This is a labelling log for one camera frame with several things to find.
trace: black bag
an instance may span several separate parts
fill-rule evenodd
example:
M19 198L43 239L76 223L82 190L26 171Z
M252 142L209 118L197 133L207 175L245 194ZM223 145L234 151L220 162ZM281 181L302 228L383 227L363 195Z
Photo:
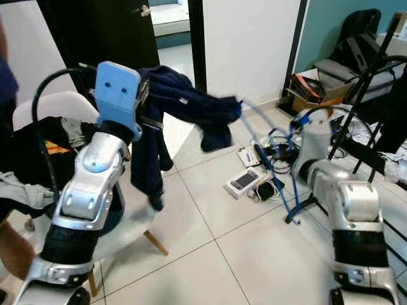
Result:
M338 44L330 58L356 74L364 73L380 49L375 41L380 17L378 10L350 14L343 23Z

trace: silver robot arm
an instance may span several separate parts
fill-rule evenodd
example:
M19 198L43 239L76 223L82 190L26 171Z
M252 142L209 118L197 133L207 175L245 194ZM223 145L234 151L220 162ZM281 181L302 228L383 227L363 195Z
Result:
M75 159L42 252L29 270L14 305L88 305L81 287L93 268L93 251L113 197L113 186L129 160L128 145L139 140L135 122L140 75L103 62L97 68L95 99L100 132Z
M326 160L331 138L326 112L313 112L308 119L293 174L328 208L335 249L333 273L340 284L331 291L330 304L398 305L377 190Z

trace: blue cable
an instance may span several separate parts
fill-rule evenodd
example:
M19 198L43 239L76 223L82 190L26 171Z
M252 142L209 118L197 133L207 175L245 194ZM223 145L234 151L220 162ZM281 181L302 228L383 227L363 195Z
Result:
M247 131L251 134L253 140L254 140L256 143L259 143L259 141L258 141L258 139L257 139L257 136L256 136L256 134L254 133L253 129L251 128L251 126L250 126L249 122L247 121L246 117L244 116L244 113L242 113L242 115L241 115L240 118L242 119L243 124L245 125ZM272 127L273 129L278 130L278 128L273 127L272 123L269 122L268 119L265 119L265 121L270 125L270 127ZM263 154L266 156L266 152L265 152L264 148L261 147L260 145L259 145L259 147L260 147L260 149L262 150ZM267 157L265 158L264 162L265 162L265 167L266 167L269 171L271 171L271 173L272 173L272 179L273 179L274 181L277 181L277 178L276 178L276 176L275 176L275 172L274 172L273 165L270 163L270 161L268 160ZM282 189L280 183L276 183L276 188L279 190L280 197L281 197L281 199L282 199L284 208L287 210L288 215L290 215L291 212L290 212L290 209L289 209L289 207L288 207L287 200L286 200L286 197L284 196L283 189ZM297 204L297 205L300 205L298 198L296 198L296 204Z

